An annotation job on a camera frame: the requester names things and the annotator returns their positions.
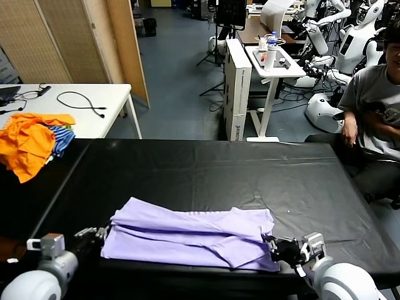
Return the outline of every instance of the folded garment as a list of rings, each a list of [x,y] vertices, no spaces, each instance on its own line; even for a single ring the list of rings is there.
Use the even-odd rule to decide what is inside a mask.
[[[278,271],[261,234],[268,209],[177,212],[131,198],[111,218],[101,256],[156,263]]]
[[[49,126],[49,129],[54,132],[56,137],[52,154],[60,158],[64,155],[64,150],[69,146],[69,143],[75,138],[75,134],[72,130],[61,126]]]
[[[68,114],[14,114],[0,130],[0,163],[25,183],[40,171],[54,148],[56,138],[45,125],[67,124],[75,124]]]

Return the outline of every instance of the striped cloth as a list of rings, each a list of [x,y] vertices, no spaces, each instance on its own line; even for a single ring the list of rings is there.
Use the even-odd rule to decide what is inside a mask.
[[[61,126],[48,126],[48,128],[56,135],[56,144],[52,150],[52,155],[60,158],[69,143],[75,138],[75,134],[72,130]]]

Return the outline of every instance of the black hair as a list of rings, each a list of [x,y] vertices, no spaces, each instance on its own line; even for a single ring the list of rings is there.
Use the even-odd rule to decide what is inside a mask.
[[[400,43],[400,19],[393,21],[386,29],[383,36],[385,45]]]

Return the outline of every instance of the white box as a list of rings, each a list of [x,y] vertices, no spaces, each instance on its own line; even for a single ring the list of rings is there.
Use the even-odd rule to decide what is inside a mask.
[[[3,64],[6,64],[8,62],[9,61],[8,61],[8,58],[7,58],[6,54],[0,48],[0,66],[2,66]]]
[[[0,84],[7,84],[16,77],[18,77],[18,73],[10,62],[0,66]]]
[[[248,108],[251,63],[237,39],[226,41],[224,123],[230,141],[241,141]]]

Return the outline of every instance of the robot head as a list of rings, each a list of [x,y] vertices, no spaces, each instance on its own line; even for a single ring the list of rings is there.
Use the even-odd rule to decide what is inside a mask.
[[[357,24],[375,22],[384,7],[384,0],[364,0],[358,9]]]

